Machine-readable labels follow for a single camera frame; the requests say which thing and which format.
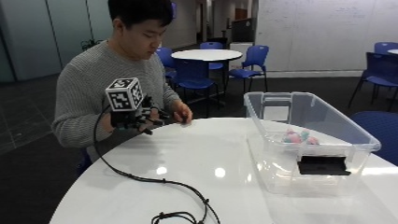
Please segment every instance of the black object in bin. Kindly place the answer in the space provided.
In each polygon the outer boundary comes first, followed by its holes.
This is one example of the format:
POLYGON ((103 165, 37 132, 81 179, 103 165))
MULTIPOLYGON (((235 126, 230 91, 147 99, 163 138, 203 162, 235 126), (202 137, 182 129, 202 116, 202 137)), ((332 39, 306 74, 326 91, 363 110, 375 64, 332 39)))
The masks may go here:
POLYGON ((298 170, 302 175, 349 175, 344 160, 345 157, 302 156, 298 170))

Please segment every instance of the blue chair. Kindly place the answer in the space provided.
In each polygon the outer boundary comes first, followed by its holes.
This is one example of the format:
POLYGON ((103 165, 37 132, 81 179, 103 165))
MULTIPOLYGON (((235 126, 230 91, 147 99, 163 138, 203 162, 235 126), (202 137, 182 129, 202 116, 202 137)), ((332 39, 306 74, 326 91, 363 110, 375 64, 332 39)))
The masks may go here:
POLYGON ((398 49, 398 43, 393 43, 393 42, 376 42, 373 44, 373 53, 388 54, 389 49, 398 49))
MULTIPOLYGON (((156 54, 160 58, 160 63, 164 68, 175 69, 174 59, 171 57, 172 50, 168 48, 156 48, 156 54)), ((163 74, 164 78, 170 81, 175 77, 175 71, 167 71, 163 74)))
POLYGON ((367 68, 361 73, 356 88, 351 94, 348 108, 355 96, 355 93, 361 87, 363 82, 372 83, 371 103, 377 95, 379 87, 395 88, 392 99, 388 104, 388 111, 392 107, 392 103, 398 92, 398 57, 379 53, 365 53, 367 68))
POLYGON ((232 69, 228 71, 228 75, 235 78, 242 78, 243 79, 243 92, 246 92, 246 78, 250 79, 250 85, 248 85, 248 91, 251 88, 251 82, 252 82, 252 77, 254 76, 260 76, 260 72, 252 71, 246 69, 248 66, 259 66, 262 74, 264 76, 264 91, 268 90, 267 83, 266 83, 266 66, 264 66, 264 59, 266 55, 268 54, 270 48, 267 46, 262 45, 254 45, 247 48, 246 51, 246 60, 244 62, 240 63, 240 69, 232 69))
POLYGON ((216 101, 218 101, 218 84, 208 79, 207 62, 198 60, 175 59, 174 83, 183 88, 183 101, 186 103, 186 92, 188 90, 206 90, 206 118, 208 118, 208 103, 210 103, 210 87, 215 86, 216 101))
MULTIPOLYGON (((200 49, 223 49, 223 46, 218 42, 203 42, 198 46, 200 49)), ((208 63, 208 69, 215 70, 223 67, 222 63, 208 63)))
POLYGON ((381 111, 363 111, 349 119, 377 139, 381 144, 373 152, 380 158, 398 165, 398 114, 381 111))

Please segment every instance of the chair leg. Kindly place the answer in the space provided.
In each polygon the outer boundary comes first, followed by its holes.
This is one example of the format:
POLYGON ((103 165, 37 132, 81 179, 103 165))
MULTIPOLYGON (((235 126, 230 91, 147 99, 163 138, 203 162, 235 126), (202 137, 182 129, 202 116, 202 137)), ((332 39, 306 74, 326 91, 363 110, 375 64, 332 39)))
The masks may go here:
POLYGON ((266 82, 266 72, 263 72, 263 84, 264 84, 264 91, 268 91, 268 85, 266 82))
POLYGON ((356 87, 355 87, 355 90, 352 91, 351 97, 349 97, 348 108, 349 108, 349 104, 351 104, 352 98, 353 98, 353 96, 355 96, 357 90, 359 90, 360 87, 361 87, 361 83, 363 83, 363 80, 360 79, 359 82, 357 82, 357 85, 356 85, 356 87))
POLYGON ((372 84, 372 91, 371 91, 371 101, 369 101, 369 104, 372 105, 372 102, 373 102, 373 98, 375 98, 375 90, 376 90, 376 85, 372 84))
POLYGON ((392 109, 392 104, 395 103, 396 93, 398 93, 398 88, 395 88, 393 96, 392 96, 392 98, 389 100, 388 110, 387 111, 389 111, 392 109))
POLYGON ((216 95, 216 109, 219 109, 218 84, 214 83, 214 85, 215 85, 215 95, 216 95))
POLYGON ((206 89, 206 118, 208 118, 208 107, 210 107, 210 90, 206 89))
POLYGON ((223 86, 223 94, 224 94, 224 90, 226 90, 226 81, 224 81, 224 69, 226 69, 226 65, 223 64, 222 67, 222 86, 223 86))
POLYGON ((379 90, 380 90, 380 86, 376 86, 376 87, 375 87, 375 98, 373 98, 373 99, 377 98, 377 92, 379 92, 379 90))
POLYGON ((250 91, 250 89, 251 89, 251 83, 252 83, 252 78, 250 77, 248 91, 250 91))

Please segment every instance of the man's hand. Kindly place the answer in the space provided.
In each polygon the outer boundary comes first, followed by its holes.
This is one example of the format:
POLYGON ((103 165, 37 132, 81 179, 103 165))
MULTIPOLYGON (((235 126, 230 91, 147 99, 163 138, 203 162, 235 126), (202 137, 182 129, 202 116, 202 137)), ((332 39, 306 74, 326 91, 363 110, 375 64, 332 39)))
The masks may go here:
POLYGON ((180 100, 175 100, 171 105, 171 109, 174 111, 175 121, 183 124, 188 124, 192 116, 188 106, 180 100))

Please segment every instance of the whiteboard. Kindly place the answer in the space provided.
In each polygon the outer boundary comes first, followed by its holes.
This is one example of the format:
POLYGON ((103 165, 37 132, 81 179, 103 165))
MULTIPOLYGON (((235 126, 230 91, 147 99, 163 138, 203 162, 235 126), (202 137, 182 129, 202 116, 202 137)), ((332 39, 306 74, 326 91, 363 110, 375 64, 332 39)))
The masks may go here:
POLYGON ((365 68, 377 41, 398 42, 396 0, 259 0, 255 43, 268 71, 365 68))

